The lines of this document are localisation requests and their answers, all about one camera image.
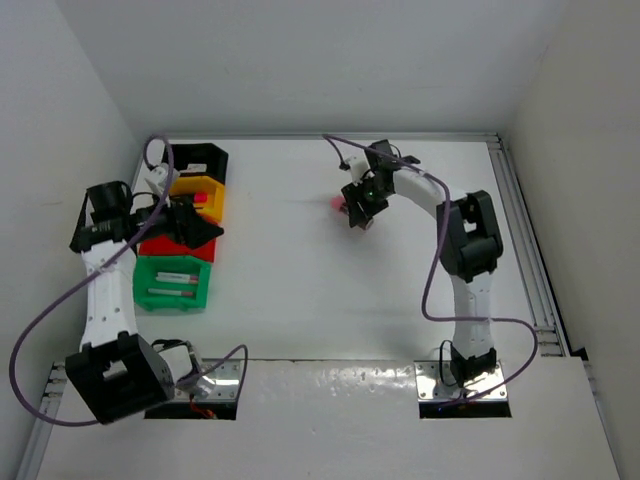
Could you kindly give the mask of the pink black highlighter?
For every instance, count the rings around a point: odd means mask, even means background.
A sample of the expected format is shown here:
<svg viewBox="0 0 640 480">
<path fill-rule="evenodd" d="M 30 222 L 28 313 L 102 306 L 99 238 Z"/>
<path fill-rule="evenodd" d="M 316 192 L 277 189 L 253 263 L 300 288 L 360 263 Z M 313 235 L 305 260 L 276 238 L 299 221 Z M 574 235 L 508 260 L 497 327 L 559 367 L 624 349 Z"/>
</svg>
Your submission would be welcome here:
<svg viewBox="0 0 640 480">
<path fill-rule="evenodd" d="M 191 195 L 190 199 L 193 203 L 205 203 L 208 199 L 208 195 L 206 193 L 198 192 Z"/>
</svg>

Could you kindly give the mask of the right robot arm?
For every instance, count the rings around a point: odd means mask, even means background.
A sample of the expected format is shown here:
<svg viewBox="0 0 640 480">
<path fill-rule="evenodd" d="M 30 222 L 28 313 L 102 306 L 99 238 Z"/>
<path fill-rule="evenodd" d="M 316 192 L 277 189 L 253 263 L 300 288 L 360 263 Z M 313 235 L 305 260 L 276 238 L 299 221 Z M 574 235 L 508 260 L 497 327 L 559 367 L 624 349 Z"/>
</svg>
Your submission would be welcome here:
<svg viewBox="0 0 640 480">
<path fill-rule="evenodd" d="M 351 182 L 341 189 L 340 209 L 350 227 L 365 229 L 389 206 L 388 198 L 398 195 L 435 219 L 435 264 L 451 280 L 454 315 L 429 319 L 454 324 L 450 371 L 454 384 L 462 387 L 496 365 L 490 288 L 504 246 L 486 191 L 452 190 L 418 164 L 413 157 L 394 155 L 386 140 L 366 146 L 362 157 L 342 157 L 339 168 Z"/>
</svg>

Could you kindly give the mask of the white pen orange cap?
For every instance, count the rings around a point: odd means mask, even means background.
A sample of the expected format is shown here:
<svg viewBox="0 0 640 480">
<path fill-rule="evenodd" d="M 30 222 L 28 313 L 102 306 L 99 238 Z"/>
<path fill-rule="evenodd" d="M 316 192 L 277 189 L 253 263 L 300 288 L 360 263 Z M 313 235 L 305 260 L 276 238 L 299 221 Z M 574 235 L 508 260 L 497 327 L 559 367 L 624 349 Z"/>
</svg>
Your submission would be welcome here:
<svg viewBox="0 0 640 480">
<path fill-rule="evenodd" d="M 157 278 L 173 278 L 180 281 L 197 281 L 199 279 L 199 275 L 194 274 L 185 274 L 185 273 L 177 273 L 177 272 L 157 272 Z"/>
</svg>

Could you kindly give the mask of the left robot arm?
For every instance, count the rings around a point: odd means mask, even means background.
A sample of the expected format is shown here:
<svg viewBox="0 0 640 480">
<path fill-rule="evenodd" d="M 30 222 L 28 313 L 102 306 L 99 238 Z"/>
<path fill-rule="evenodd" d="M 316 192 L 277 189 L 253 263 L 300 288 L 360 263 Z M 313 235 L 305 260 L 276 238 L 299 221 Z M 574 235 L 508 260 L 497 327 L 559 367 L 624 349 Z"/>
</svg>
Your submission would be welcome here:
<svg viewBox="0 0 640 480">
<path fill-rule="evenodd" d="M 112 181 L 87 189 L 70 248 L 87 272 L 87 313 L 67 376 L 91 413 L 110 424 L 162 405 L 189 389 L 201 371 L 188 341 L 155 347 L 138 332 L 134 306 L 136 247 L 167 235 L 190 249 L 221 236 L 194 205 L 157 200 L 134 210 L 130 187 Z"/>
</svg>

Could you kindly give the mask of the white pen yellow cap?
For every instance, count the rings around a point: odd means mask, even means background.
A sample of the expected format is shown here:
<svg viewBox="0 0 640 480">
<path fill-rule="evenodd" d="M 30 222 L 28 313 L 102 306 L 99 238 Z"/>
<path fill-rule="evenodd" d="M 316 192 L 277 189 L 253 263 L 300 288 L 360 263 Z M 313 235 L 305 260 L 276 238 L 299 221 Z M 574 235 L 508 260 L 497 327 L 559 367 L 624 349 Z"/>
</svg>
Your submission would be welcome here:
<svg viewBox="0 0 640 480">
<path fill-rule="evenodd" d="M 171 283 L 171 284 L 184 284 L 184 285 L 197 285 L 199 283 L 199 279 L 197 277 L 164 277 L 157 276 L 156 280 L 158 282 L 163 283 Z"/>
</svg>

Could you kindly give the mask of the white pen pink cap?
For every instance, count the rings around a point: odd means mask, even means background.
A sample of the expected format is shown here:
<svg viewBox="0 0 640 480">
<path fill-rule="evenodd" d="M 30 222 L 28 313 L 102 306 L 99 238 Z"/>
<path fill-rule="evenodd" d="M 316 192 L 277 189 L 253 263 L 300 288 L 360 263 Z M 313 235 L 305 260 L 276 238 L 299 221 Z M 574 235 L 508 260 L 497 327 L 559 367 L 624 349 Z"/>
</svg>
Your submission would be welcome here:
<svg viewBox="0 0 640 480">
<path fill-rule="evenodd" d="M 147 292 L 152 295 L 161 295 L 161 296 L 176 296 L 176 297 L 186 297 L 186 298 L 194 297 L 194 292 L 188 291 L 188 290 L 149 288 Z"/>
</svg>

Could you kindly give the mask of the pink capped glue bottle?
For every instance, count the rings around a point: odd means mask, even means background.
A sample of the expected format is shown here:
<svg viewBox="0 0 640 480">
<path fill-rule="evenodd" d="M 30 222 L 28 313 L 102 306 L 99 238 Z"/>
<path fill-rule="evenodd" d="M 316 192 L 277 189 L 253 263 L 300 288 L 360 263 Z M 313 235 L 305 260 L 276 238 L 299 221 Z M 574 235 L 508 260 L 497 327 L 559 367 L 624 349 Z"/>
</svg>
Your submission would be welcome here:
<svg viewBox="0 0 640 480">
<path fill-rule="evenodd" d="M 330 206 L 336 212 L 339 212 L 343 215 L 349 216 L 348 207 L 346 205 L 346 201 L 342 196 L 334 196 L 330 200 Z M 368 220 L 364 223 L 360 223 L 357 225 L 361 230 L 368 230 L 372 225 L 373 220 Z"/>
</svg>

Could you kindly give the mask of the white eraser block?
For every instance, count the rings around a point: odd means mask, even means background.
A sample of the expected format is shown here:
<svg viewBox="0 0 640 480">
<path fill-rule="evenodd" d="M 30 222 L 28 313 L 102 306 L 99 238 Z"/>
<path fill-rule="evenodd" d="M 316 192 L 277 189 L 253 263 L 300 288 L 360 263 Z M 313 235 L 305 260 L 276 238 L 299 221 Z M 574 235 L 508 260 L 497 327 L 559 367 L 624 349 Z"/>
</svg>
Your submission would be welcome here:
<svg viewBox="0 0 640 480">
<path fill-rule="evenodd" d="M 187 168 L 187 173 L 205 173 L 208 166 L 205 163 L 190 163 Z"/>
</svg>

